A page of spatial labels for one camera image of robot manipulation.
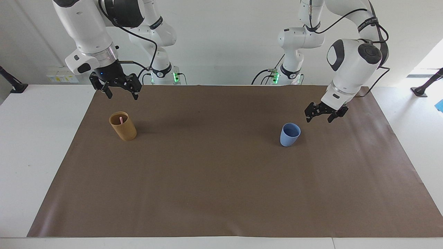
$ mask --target brown mat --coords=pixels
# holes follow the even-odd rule
[[[322,86],[97,93],[29,237],[443,237],[443,217],[372,95],[307,124]],[[138,136],[108,123],[131,115]],[[300,125],[297,144],[280,131]]]

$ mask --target black metal stand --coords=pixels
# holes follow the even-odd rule
[[[417,97],[427,97],[424,93],[428,87],[430,87],[434,82],[443,78],[443,68],[438,71],[434,76],[432,76],[423,86],[421,87],[412,87],[412,92]]]
[[[12,85],[11,93],[23,93],[28,84],[23,84],[14,76],[10,75],[3,67],[0,66],[0,74]]]

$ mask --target green light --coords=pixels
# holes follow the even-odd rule
[[[180,81],[179,76],[177,75],[177,73],[174,73],[174,81],[177,83]]]
[[[280,78],[280,74],[276,73],[276,75],[274,76],[273,82],[274,84],[278,84],[278,79]]]

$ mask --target brown cup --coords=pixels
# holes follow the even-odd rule
[[[123,124],[120,122],[120,117],[123,118]],[[137,130],[134,123],[125,112],[117,112],[111,115],[109,123],[123,141],[131,141],[137,136]]]

